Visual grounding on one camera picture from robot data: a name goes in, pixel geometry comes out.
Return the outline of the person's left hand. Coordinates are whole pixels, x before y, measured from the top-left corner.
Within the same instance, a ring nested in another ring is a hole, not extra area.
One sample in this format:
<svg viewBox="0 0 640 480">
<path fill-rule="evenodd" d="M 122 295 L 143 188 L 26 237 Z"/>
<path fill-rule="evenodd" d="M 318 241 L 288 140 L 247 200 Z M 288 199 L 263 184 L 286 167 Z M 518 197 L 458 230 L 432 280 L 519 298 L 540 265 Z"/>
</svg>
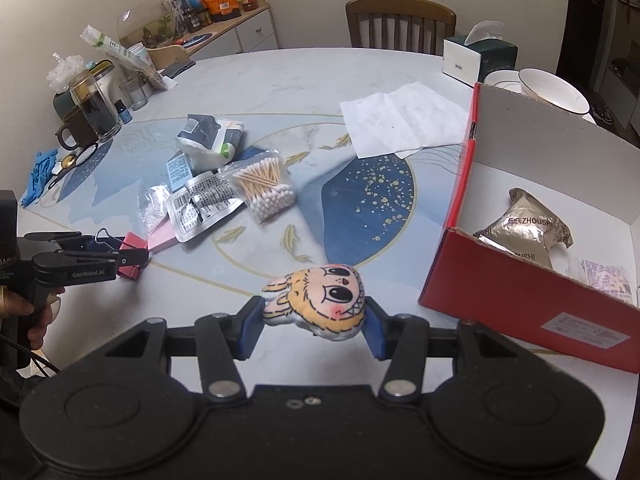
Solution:
<svg viewBox="0 0 640 480">
<path fill-rule="evenodd" d="M 64 287 L 58 287 L 50 292 L 46 306 L 39 311 L 35 325 L 28 331 L 30 348 L 39 350 L 42 347 L 44 336 L 46 336 L 47 329 L 54 319 L 52 306 L 60 301 L 60 296 L 64 292 Z M 0 316 L 2 321 L 6 318 L 31 315 L 34 312 L 35 307 L 27 300 L 15 292 L 10 292 L 6 286 L 1 286 Z"/>
</svg>

